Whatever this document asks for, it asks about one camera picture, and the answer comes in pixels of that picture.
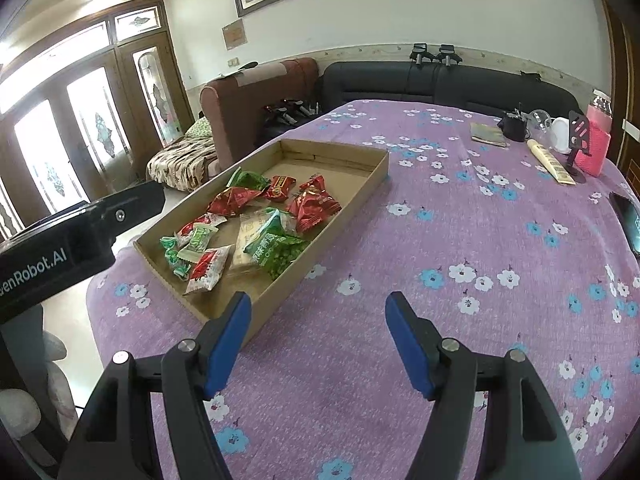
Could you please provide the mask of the red foil snack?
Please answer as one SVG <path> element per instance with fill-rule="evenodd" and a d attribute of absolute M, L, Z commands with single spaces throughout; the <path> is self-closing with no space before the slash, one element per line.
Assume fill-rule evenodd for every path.
<path fill-rule="evenodd" d="M 206 211 L 218 216 L 235 217 L 242 208 L 262 195 L 262 190 L 230 186 L 218 193 L 208 204 Z"/>
<path fill-rule="evenodd" d="M 306 233 L 341 210 L 340 203 L 326 190 L 326 180 L 317 174 L 299 187 L 288 205 L 296 221 L 296 231 Z"/>

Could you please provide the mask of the purple floral tablecloth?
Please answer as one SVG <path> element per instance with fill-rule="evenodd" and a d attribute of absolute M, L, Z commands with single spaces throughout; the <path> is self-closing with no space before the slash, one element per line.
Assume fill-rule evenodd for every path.
<path fill-rule="evenodd" d="M 387 178 L 235 363 L 207 405 L 238 479 L 400 479 L 431 407 L 384 320 L 403 292 L 470 349 L 524 351 L 586 479 L 639 416 L 639 266 L 610 202 L 612 164 L 563 186 L 523 144 L 471 138 L 484 116 L 360 101 L 301 139 L 375 146 Z"/>

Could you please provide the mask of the patterned blanket daybed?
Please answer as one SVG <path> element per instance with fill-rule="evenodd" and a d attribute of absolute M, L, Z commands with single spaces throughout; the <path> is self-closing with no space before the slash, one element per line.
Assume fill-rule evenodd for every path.
<path fill-rule="evenodd" d="M 181 192 L 193 192 L 219 173 L 212 127 L 205 116 L 146 165 L 149 179 Z"/>

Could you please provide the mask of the black smartphone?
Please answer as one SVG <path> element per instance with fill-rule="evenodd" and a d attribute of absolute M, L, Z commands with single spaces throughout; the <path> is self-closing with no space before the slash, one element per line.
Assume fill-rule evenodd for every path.
<path fill-rule="evenodd" d="M 616 217 L 623 228 L 629 248 L 634 256 L 640 258 L 640 217 L 634 203 L 627 197 L 611 192 L 608 196 L 616 213 Z"/>

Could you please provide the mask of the red foil snack lower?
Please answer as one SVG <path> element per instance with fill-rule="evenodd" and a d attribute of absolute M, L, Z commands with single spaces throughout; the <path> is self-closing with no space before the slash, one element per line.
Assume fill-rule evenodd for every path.
<path fill-rule="evenodd" d="M 340 203 L 326 190 L 326 180 L 317 174 L 299 187 L 288 205 L 296 221 L 296 231 L 306 233 L 341 210 Z"/>

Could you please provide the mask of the green foil snack left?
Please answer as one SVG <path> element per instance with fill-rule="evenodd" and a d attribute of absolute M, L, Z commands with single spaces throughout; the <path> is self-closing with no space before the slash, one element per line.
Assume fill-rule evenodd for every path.
<path fill-rule="evenodd" d="M 269 178 L 258 174 L 258 172 L 243 170 L 239 167 L 234 170 L 227 186 L 228 188 L 248 188 L 252 191 L 262 192 L 265 188 L 268 188 L 270 182 Z"/>

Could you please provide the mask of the red foil snack upper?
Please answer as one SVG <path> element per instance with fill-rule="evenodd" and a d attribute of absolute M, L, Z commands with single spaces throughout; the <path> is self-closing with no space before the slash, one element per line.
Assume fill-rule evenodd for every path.
<path fill-rule="evenodd" d="M 230 186 L 218 193 L 208 204 L 206 211 L 218 216 L 235 217 L 242 208 L 262 195 L 262 190 Z"/>

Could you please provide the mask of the black small container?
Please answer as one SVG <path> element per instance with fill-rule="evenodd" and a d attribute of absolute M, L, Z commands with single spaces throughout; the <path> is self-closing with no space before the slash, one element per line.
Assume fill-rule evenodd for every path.
<path fill-rule="evenodd" d="M 498 128 L 506 139 L 523 143 L 528 139 L 527 117 L 520 107 L 521 105 L 518 105 L 514 110 L 505 112 L 498 122 Z"/>

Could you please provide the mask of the white red flat snack packet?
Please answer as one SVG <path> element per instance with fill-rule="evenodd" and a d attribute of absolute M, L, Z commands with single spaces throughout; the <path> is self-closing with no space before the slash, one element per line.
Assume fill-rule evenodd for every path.
<path fill-rule="evenodd" d="M 226 222 L 227 218 L 220 214 L 212 214 L 211 212 L 202 214 L 175 232 L 178 247 L 183 248 L 189 244 L 197 229 L 203 228 L 206 234 L 214 235 L 218 232 L 219 227 Z"/>

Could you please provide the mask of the brown cardboard tray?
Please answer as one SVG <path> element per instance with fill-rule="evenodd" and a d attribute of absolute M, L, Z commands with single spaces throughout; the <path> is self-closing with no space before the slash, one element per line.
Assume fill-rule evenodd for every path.
<path fill-rule="evenodd" d="M 247 294 L 253 338 L 378 189 L 389 161 L 365 145 L 282 139 L 192 193 L 134 247 L 203 322 Z"/>

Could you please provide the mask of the white green snack packet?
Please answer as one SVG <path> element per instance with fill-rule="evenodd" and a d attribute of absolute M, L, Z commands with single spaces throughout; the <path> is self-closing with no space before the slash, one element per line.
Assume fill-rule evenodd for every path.
<path fill-rule="evenodd" d="M 190 243 L 179 250 L 178 257 L 190 263 L 198 263 L 214 235 L 206 234 L 203 228 L 197 229 Z"/>

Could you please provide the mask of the cream long tube packet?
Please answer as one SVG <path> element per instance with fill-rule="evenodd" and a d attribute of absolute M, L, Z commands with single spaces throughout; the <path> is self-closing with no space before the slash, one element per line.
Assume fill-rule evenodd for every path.
<path fill-rule="evenodd" d="M 575 185 L 576 181 L 567 172 L 563 165 L 547 150 L 542 144 L 535 139 L 528 139 L 526 145 L 529 151 L 538 160 L 541 166 L 550 174 L 550 176 L 559 184 Z"/>

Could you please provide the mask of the dark green pea snack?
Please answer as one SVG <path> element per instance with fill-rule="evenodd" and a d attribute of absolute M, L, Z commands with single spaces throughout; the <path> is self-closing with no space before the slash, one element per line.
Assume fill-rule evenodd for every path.
<path fill-rule="evenodd" d="M 270 278 L 278 278 L 308 247 L 309 242 L 296 231 L 295 218 L 278 208 L 245 249 Z"/>

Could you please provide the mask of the black phone stand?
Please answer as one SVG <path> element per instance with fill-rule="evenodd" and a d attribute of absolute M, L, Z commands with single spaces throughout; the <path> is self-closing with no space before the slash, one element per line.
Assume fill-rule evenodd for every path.
<path fill-rule="evenodd" d="M 575 166 L 578 153 L 589 156 L 590 143 L 590 122 L 586 116 L 571 110 L 568 113 L 568 147 L 570 154 L 567 155 L 564 168 L 566 172 L 578 184 L 586 182 L 585 175 Z"/>

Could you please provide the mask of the wooden glass door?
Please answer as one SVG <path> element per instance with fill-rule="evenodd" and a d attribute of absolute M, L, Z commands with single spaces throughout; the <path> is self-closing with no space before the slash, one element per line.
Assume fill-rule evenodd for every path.
<path fill-rule="evenodd" d="M 145 181 L 193 122 L 164 0 L 51 32 L 1 75 L 2 238 Z"/>

